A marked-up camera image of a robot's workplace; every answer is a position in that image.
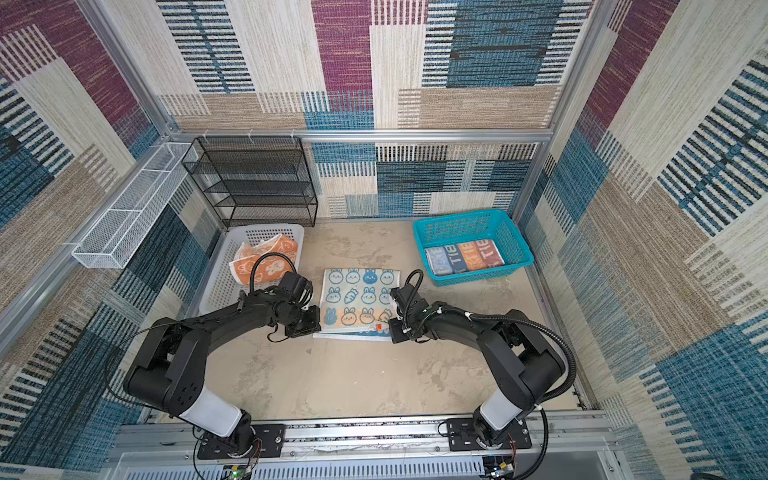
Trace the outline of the rabbit print striped towel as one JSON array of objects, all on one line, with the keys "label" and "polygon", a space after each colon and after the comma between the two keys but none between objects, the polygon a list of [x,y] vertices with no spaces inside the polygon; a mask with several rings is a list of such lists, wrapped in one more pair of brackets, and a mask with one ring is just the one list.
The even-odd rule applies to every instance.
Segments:
[{"label": "rabbit print striped towel", "polygon": [[491,239],[428,247],[424,253],[429,268],[436,276],[472,273],[505,265]]}]

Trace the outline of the white plastic laundry basket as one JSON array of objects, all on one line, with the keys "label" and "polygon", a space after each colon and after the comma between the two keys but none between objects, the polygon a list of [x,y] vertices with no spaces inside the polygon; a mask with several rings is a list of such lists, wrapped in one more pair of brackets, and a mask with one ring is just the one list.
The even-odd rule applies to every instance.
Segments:
[{"label": "white plastic laundry basket", "polygon": [[198,305],[200,314],[226,307],[249,291],[250,268],[259,253],[280,251],[300,264],[305,229],[298,224],[256,224],[230,230],[213,263]]}]

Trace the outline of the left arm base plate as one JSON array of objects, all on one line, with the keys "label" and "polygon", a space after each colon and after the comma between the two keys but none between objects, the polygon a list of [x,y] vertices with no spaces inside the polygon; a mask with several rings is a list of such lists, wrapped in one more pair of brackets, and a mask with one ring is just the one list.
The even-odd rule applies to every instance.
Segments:
[{"label": "left arm base plate", "polygon": [[277,458],[281,455],[285,424],[251,424],[237,427],[228,437],[210,432],[202,435],[196,460]]}]

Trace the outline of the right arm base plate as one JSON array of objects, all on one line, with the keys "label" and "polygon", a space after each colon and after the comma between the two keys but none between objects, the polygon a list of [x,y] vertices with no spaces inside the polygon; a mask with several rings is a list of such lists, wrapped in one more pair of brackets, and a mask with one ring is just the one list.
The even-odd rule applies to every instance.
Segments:
[{"label": "right arm base plate", "polygon": [[482,417],[453,417],[438,424],[438,433],[446,438],[451,451],[530,449],[532,441],[527,424],[512,420],[504,429],[494,430]]}]

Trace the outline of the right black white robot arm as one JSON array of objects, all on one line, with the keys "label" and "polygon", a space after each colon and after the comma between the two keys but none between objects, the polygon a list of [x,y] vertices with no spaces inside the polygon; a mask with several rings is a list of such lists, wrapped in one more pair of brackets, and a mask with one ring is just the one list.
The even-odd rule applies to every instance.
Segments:
[{"label": "right black white robot arm", "polygon": [[550,429],[543,404],[566,393],[575,383],[577,361],[568,342],[551,328],[530,320],[522,311],[479,314],[445,302],[428,303],[420,294],[424,278],[412,271],[401,286],[390,290],[395,316],[388,320],[392,342],[453,341],[482,353],[496,384],[494,393],[472,414],[474,441],[486,450],[517,447],[511,428],[526,417],[540,415],[543,438],[533,463],[498,467],[499,479],[528,479],[542,465]]}]

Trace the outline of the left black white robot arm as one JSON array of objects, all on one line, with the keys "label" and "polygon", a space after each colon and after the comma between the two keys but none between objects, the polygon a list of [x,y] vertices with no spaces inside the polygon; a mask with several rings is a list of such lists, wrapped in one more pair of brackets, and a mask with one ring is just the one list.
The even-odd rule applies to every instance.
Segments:
[{"label": "left black white robot arm", "polygon": [[221,456],[243,458],[263,441],[251,415],[206,387],[208,357],[260,328],[284,330],[283,340],[320,331],[313,285],[285,254],[266,253],[251,269],[247,289],[231,305],[183,320],[155,321],[123,379],[126,394],[197,427]]}]

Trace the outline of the teal bicycle print towel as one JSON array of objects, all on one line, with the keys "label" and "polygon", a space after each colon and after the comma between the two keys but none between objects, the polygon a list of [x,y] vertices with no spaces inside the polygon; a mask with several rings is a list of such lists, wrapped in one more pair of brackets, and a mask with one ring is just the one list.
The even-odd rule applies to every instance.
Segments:
[{"label": "teal bicycle print towel", "polygon": [[319,303],[321,330],[314,337],[390,341],[388,322],[396,316],[390,290],[399,280],[399,270],[326,269]]}]

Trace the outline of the teal plastic basket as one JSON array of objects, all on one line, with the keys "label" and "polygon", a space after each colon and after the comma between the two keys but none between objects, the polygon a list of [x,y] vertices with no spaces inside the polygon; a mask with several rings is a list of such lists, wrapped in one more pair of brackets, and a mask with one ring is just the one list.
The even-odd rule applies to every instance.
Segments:
[{"label": "teal plastic basket", "polygon": [[[520,230],[507,213],[499,209],[421,219],[413,224],[413,232],[427,275],[437,287],[509,276],[534,262]],[[436,276],[429,268],[424,253],[426,248],[481,239],[494,241],[505,261],[504,266],[449,276]]]}]

